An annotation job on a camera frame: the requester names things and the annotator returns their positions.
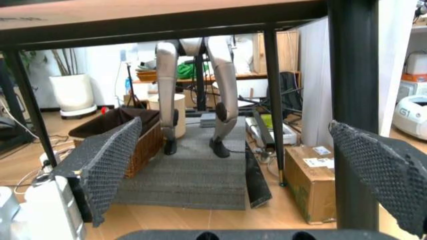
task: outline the humanoid robot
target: humanoid robot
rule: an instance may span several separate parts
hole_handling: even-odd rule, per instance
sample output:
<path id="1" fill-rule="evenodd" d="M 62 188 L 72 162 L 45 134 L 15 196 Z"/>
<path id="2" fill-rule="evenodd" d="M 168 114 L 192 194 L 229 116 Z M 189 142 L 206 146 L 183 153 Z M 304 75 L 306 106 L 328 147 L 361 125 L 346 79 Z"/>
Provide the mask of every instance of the humanoid robot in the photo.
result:
<path id="1" fill-rule="evenodd" d="M 174 108 L 174 95 L 178 56 L 197 56 L 206 52 L 212 63 L 221 96 L 220 102 L 215 107 L 215 132 L 209 146 L 220 158 L 227 158 L 230 155 L 230 151 L 223 144 L 223 139 L 236 125 L 238 100 L 235 68 L 224 36 L 168 40 L 159 42 L 156 46 L 160 125 L 166 137 L 164 146 L 166 155 L 172 155 L 177 151 L 175 126 L 178 122 L 178 111 Z"/>

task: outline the wooden cabinet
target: wooden cabinet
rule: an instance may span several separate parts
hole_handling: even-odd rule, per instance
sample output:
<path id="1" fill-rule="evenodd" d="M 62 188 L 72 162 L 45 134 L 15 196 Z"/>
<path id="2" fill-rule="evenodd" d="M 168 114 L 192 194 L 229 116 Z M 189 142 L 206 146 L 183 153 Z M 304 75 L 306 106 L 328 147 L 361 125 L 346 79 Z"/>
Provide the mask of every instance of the wooden cabinet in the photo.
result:
<path id="1" fill-rule="evenodd" d="M 298 31 L 277 32 L 277 54 L 280 72 L 298 70 Z M 257 73 L 266 73 L 266 52 L 264 48 L 264 35 L 253 35 L 253 70 Z"/>

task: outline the black table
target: black table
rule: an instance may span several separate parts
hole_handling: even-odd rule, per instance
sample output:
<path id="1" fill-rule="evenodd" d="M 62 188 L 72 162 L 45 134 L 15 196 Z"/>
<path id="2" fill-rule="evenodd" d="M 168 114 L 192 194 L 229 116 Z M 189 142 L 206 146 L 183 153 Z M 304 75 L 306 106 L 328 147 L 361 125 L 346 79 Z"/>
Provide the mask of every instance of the black table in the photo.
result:
<path id="1" fill-rule="evenodd" d="M 333 118 L 378 133 L 378 0 L 51 1 L 0 8 L 0 50 L 12 65 L 31 121 L 53 166 L 56 162 L 49 136 L 20 50 L 263 31 L 279 182 L 284 185 L 276 31 L 326 15 Z M 378 230 L 378 204 L 339 151 L 335 152 L 335 173 L 338 227 Z"/>

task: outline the white cylinder container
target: white cylinder container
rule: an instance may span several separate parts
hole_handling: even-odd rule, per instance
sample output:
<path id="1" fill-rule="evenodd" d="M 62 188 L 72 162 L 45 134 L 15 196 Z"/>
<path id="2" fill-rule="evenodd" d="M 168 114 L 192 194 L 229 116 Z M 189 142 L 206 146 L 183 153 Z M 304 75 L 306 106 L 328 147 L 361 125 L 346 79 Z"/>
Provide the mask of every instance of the white cylinder container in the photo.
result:
<path id="1" fill-rule="evenodd" d="M 63 112 L 87 109 L 94 104 L 87 74 L 49 77 L 56 101 Z"/>
<path id="2" fill-rule="evenodd" d="M 149 108 L 159 110 L 159 95 L 152 96 L 148 99 Z M 178 110 L 178 124 L 175 126 L 175 138 L 180 138 L 186 133 L 186 96 L 183 94 L 175 94 L 174 108 Z"/>

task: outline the textured foam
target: textured foam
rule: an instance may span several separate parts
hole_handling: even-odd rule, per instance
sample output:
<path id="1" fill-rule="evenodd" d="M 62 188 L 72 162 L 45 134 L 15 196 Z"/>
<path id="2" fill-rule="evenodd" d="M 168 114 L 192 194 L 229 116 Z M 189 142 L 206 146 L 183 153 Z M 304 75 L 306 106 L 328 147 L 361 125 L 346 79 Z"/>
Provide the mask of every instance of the textured foam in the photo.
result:
<path id="1" fill-rule="evenodd" d="M 53 171 L 68 178 L 83 219 L 99 226 L 122 181 L 142 129 L 141 119 L 86 138 Z"/>
<path id="2" fill-rule="evenodd" d="M 245 209 L 245 118 L 225 138 L 230 157 L 219 158 L 209 139 L 214 128 L 200 128 L 200 118 L 187 118 L 177 152 L 157 155 L 134 178 L 120 183 L 114 202 L 202 209 Z"/>
<path id="3" fill-rule="evenodd" d="M 333 121 L 330 133 L 352 169 L 382 206 L 422 237 L 427 217 L 427 157 L 408 143 Z"/>

